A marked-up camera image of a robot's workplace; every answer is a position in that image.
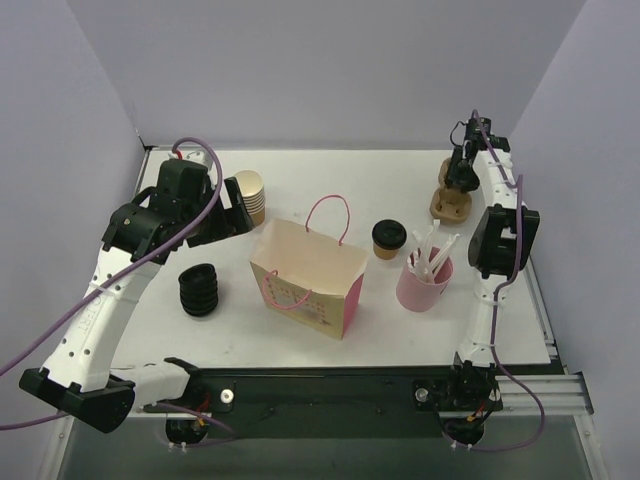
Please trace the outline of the single brown paper cup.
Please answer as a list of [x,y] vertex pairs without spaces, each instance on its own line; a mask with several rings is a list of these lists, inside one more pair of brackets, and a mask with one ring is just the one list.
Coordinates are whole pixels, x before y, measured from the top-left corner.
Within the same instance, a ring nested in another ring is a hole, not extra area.
[[377,258],[388,261],[394,259],[399,252],[400,248],[386,248],[373,243],[373,251]]

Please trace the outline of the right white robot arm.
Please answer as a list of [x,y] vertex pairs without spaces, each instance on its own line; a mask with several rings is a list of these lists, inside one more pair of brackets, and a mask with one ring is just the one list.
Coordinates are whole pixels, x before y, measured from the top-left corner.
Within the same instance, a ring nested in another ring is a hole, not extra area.
[[491,368],[498,364],[499,310],[527,264],[540,215],[524,204],[523,178],[512,173],[508,139],[493,134],[491,120],[476,110],[464,126],[464,140],[453,148],[443,183],[461,193],[480,191],[485,210],[469,241],[467,258],[476,280],[456,357],[463,365]]

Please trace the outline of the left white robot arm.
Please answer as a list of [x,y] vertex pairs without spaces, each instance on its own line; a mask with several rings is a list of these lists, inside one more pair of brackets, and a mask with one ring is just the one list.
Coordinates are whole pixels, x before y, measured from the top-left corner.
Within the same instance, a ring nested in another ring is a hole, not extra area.
[[156,185],[111,215],[82,307],[43,366],[24,371],[20,388],[103,433],[156,402],[169,400],[182,411],[199,406],[203,386],[191,378],[197,369],[189,363],[167,358],[116,369],[112,361],[143,292],[179,247],[171,238],[193,220],[198,225],[180,240],[190,247],[252,229],[237,180],[226,178],[223,188],[230,208],[209,203],[220,189],[208,167],[164,161]]

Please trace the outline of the cakes paper gift bag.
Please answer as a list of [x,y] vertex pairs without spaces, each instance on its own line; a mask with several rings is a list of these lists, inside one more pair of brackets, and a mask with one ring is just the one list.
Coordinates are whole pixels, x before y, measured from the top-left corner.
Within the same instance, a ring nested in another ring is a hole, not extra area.
[[342,234],[333,238],[303,224],[270,220],[249,262],[267,308],[341,340],[359,305],[369,255],[345,242],[351,212],[344,205]]

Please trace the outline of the single pulp cup carrier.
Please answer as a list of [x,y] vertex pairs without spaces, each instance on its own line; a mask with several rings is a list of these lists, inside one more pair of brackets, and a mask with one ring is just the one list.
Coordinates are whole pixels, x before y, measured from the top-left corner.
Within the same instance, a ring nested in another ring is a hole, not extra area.
[[446,158],[441,164],[439,174],[438,174],[438,183],[441,188],[445,188],[445,189],[448,188],[446,184],[446,178],[447,178],[450,162],[451,162],[451,158]]

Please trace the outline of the black coffee cup lid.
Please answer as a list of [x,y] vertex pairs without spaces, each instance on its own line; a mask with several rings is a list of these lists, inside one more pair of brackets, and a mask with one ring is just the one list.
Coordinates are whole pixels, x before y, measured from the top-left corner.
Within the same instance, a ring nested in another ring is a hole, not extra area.
[[393,219],[378,221],[372,229],[373,243],[386,250],[398,250],[406,242],[407,232],[405,227]]

